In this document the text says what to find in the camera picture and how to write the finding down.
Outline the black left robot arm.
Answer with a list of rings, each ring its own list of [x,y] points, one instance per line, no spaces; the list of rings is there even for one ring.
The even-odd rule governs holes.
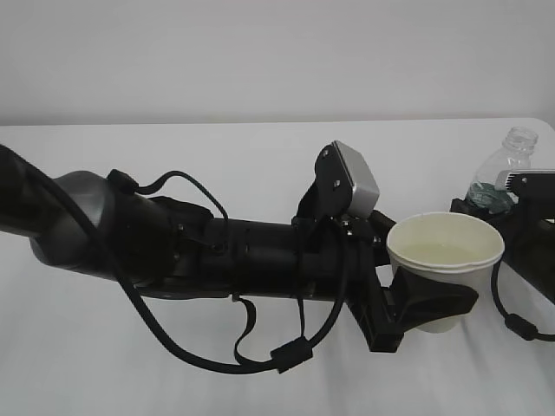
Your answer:
[[[362,155],[339,141],[318,155],[315,178],[288,224],[215,217],[141,186],[124,172],[41,178],[1,150],[1,229],[25,236],[51,267],[113,279],[109,261],[144,297],[266,296],[345,303],[370,350],[393,353],[424,323],[464,315],[468,285],[403,268],[382,286],[393,222],[375,210],[378,187]]]

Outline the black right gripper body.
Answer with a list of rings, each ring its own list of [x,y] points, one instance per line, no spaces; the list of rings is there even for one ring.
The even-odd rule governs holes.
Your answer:
[[[504,232],[504,261],[554,303],[554,203],[516,205]]]

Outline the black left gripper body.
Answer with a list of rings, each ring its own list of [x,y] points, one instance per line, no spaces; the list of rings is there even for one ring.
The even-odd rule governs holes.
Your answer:
[[[376,272],[377,267],[390,264],[386,246],[375,245],[368,218],[343,216],[340,224],[346,234],[345,303],[371,352],[395,352],[404,333],[393,322],[386,287]]]

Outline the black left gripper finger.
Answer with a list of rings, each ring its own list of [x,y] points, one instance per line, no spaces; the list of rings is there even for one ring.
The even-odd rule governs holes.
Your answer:
[[[372,231],[375,235],[375,245],[385,246],[390,230],[395,226],[396,221],[387,217],[378,210],[373,210],[368,218]]]
[[[392,268],[385,289],[393,322],[404,332],[418,329],[429,334],[454,329],[476,305],[478,292],[466,285],[436,281],[403,268]]]

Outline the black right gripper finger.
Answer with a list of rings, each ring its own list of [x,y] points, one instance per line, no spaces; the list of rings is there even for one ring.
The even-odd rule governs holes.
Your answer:
[[[480,219],[498,230],[514,229],[518,224],[517,216],[513,211],[491,213],[487,208],[479,208],[460,198],[454,198],[451,201],[449,211]]]

